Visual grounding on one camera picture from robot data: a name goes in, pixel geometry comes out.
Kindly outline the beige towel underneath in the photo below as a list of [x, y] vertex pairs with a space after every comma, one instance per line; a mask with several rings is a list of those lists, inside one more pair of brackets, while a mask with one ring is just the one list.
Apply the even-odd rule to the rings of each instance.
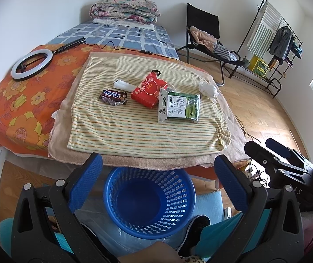
[[[81, 80], [81, 75], [88, 64], [88, 60], [91, 57], [109, 57], [118, 55], [131, 55], [123, 53], [106, 53], [106, 52], [92, 52], [90, 53], [87, 61], [83, 65], [83, 68], [75, 78], [70, 91], [68, 92], [66, 98], [62, 101], [60, 109], [56, 115], [54, 126], [50, 133], [48, 153], [49, 155], [63, 163], [70, 164], [82, 164], [84, 163], [88, 156], [92, 153], [86, 153], [81, 151], [75, 151], [69, 149], [67, 146], [68, 139], [71, 131], [71, 106], [73, 104], [74, 94], [77, 90], [78, 84]], [[182, 65], [194, 68], [196, 70], [202, 71], [205, 77], [208, 79], [208, 84], [214, 84], [213, 77], [204, 71], [203, 69], [194, 67], [192, 65], [186, 64], [181, 61], [168, 60], [175, 63], [180, 63]], [[167, 170], [167, 169], [177, 169], [184, 167], [191, 167], [201, 165], [204, 167], [212, 166], [216, 156], [220, 154], [226, 155], [230, 161], [236, 162], [246, 159], [246, 154], [244, 152], [245, 146], [245, 136], [244, 133], [235, 118], [233, 112], [231, 111], [226, 99], [222, 94], [218, 94], [216, 99], [219, 99], [220, 106], [224, 112], [228, 128], [231, 132], [231, 142], [227, 148], [223, 151], [207, 154], [204, 156], [188, 156], [188, 157], [178, 157], [178, 158], [142, 158], [142, 157], [131, 157], [131, 156], [113, 156], [100, 154], [103, 161], [108, 166], [128, 166], [128, 167], [138, 167], [142, 169], [153, 169], [153, 170]]]

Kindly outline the Snickers bar wrapper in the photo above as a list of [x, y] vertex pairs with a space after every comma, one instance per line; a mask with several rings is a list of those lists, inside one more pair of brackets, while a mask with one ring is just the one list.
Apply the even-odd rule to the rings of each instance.
[[100, 94], [99, 98], [106, 104], [111, 106], [126, 105], [127, 92], [105, 89]]

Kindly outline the dark hanging jacket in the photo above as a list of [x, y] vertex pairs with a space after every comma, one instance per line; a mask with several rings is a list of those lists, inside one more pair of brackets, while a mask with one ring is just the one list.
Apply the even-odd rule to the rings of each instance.
[[269, 53], [278, 59], [284, 60], [293, 40], [293, 33], [288, 26], [279, 28], [269, 47]]

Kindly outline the yellow crate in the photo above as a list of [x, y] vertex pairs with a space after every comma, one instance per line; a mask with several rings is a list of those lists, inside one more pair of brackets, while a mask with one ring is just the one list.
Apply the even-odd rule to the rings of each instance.
[[259, 78], [264, 78], [269, 68], [270, 67], [265, 63], [265, 61], [259, 58], [257, 55], [252, 57], [248, 67], [248, 69]]

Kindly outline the black folding chair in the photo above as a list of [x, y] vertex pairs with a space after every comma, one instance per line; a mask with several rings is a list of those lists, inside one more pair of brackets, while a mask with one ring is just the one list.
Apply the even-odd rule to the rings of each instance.
[[220, 41], [219, 17], [207, 11], [187, 4], [186, 8], [186, 44], [178, 49], [186, 51], [186, 59], [189, 60], [189, 50], [194, 49], [212, 58], [212, 62], [218, 62], [221, 72], [221, 83], [225, 84], [224, 66], [231, 64], [235, 67], [243, 66], [244, 62], [238, 53], [228, 50]]

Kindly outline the white tissue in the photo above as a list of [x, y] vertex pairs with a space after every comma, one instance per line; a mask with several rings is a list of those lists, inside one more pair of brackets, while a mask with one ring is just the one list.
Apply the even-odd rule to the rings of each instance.
[[217, 87], [204, 82], [200, 82], [198, 88], [200, 93], [209, 99], [214, 99], [219, 93]]

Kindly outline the striped hanging cloth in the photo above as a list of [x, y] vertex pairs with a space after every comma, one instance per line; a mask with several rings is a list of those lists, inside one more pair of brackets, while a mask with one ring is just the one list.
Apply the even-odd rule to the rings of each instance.
[[279, 13], [270, 2], [265, 1], [259, 10], [258, 21], [247, 43], [248, 51], [260, 59], [263, 59], [281, 22], [281, 13]]

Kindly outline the blue plastic trash basket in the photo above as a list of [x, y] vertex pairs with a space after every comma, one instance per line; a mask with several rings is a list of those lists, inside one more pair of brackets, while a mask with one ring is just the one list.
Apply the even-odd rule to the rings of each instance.
[[168, 238], [189, 222], [196, 192], [183, 169], [113, 168], [103, 191], [106, 211], [125, 233], [146, 240]]

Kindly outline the orange floral bedsheet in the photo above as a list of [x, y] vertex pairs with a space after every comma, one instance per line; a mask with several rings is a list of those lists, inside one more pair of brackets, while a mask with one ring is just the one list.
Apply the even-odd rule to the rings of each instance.
[[107, 45], [82, 44], [54, 55], [38, 75], [15, 81], [7, 74], [0, 82], [0, 147], [15, 154], [47, 157], [52, 113], [58, 110], [91, 52], [114, 52]]

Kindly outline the striped yellow towel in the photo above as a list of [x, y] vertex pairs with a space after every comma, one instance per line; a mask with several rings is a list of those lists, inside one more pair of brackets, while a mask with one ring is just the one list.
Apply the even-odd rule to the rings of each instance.
[[219, 99], [201, 97], [197, 122], [158, 122], [156, 108], [132, 99], [118, 106], [100, 99], [116, 80], [138, 85], [153, 70], [180, 93], [198, 94], [199, 84], [208, 82], [202, 71], [167, 60], [136, 55], [91, 57], [74, 94], [68, 148], [142, 158], [204, 156], [227, 148], [232, 135]]

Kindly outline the green white package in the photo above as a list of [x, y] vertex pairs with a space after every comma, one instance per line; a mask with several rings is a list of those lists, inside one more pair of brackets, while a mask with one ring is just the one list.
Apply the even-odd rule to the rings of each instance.
[[198, 123], [201, 97], [199, 94], [179, 93], [160, 89], [158, 123], [180, 119]]

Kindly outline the folded floral quilt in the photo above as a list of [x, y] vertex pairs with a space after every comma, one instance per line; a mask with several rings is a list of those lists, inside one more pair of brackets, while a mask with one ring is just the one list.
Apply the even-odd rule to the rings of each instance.
[[155, 2], [150, 0], [100, 0], [90, 10], [91, 18], [132, 21], [155, 24], [161, 15]]

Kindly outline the red medicine box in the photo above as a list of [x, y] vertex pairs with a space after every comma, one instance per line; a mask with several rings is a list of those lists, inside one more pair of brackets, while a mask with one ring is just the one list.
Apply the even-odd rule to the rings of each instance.
[[159, 70], [152, 70], [131, 93], [131, 99], [148, 109], [155, 107], [158, 104], [160, 89], [167, 84], [159, 78], [160, 74]]

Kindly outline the blue checked bedsheet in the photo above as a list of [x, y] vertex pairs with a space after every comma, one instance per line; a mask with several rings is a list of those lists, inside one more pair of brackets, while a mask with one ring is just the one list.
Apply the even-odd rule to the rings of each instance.
[[66, 44], [84, 37], [88, 44], [114, 45], [133, 50], [144, 50], [168, 58], [178, 59], [178, 54], [165, 28], [154, 29], [83, 22], [49, 41], [50, 44]]

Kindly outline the clothes on chair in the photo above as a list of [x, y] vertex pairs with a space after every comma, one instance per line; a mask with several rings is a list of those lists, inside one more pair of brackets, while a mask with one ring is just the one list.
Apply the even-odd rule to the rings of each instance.
[[220, 58], [233, 62], [237, 61], [236, 56], [231, 53], [226, 47], [220, 45], [218, 39], [215, 38], [213, 35], [208, 34], [205, 31], [199, 30], [194, 26], [191, 26], [189, 30], [196, 44], [205, 46], [210, 53], [213, 53]]

